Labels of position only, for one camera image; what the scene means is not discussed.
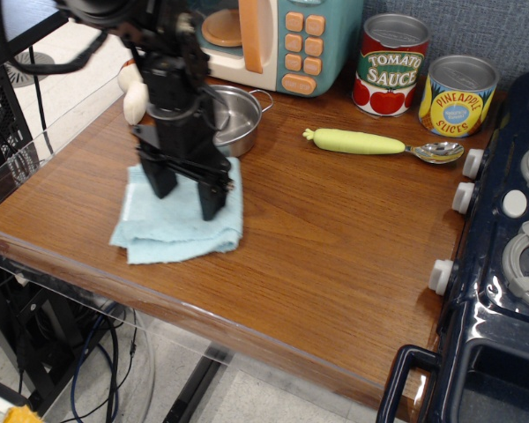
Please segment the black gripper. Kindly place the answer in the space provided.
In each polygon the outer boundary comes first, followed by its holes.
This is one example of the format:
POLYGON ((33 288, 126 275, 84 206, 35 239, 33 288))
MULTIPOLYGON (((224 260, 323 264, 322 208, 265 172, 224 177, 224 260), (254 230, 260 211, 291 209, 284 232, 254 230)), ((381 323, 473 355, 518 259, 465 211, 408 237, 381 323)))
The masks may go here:
POLYGON ((157 198, 166 197, 183 175, 197 182, 204 221, 226 204, 231 165, 213 143, 214 107, 179 114, 152 107, 147 123, 133 127, 141 166, 157 198))

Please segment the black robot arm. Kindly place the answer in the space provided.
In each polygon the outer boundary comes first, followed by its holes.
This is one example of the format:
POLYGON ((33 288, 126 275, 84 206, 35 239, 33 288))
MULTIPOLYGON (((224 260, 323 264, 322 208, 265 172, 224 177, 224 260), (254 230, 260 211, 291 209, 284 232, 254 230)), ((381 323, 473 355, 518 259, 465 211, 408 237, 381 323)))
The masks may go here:
POLYGON ((209 57, 197 41, 184 1, 58 1, 70 18, 116 35, 146 84, 147 114, 137 124, 138 156, 154 194, 166 197, 179 175, 197 183, 204 220, 226 204, 232 181, 228 160, 215 146, 220 96, 206 83, 209 57))

